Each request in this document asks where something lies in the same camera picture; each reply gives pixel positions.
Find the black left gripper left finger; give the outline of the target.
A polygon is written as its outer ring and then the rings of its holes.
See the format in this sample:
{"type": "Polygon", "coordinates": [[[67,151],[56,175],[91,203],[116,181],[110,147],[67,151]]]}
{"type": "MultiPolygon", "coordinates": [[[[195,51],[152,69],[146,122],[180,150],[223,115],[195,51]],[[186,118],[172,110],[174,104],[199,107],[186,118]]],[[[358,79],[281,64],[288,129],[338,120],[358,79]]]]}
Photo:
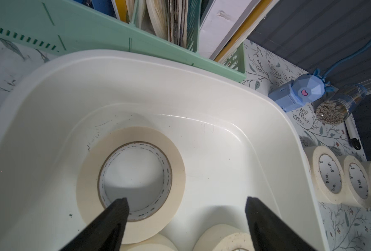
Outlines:
{"type": "Polygon", "coordinates": [[[62,250],[119,251],[129,212],[127,199],[116,199],[62,250]]]}

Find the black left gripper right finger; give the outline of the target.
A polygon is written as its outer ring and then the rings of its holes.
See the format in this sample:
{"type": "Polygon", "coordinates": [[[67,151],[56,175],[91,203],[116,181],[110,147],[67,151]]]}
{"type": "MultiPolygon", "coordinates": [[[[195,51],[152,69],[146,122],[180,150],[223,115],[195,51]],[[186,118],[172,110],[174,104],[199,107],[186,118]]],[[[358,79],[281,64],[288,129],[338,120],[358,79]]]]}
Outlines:
{"type": "Polygon", "coordinates": [[[314,250],[260,199],[248,197],[245,213],[256,251],[314,250]]]}

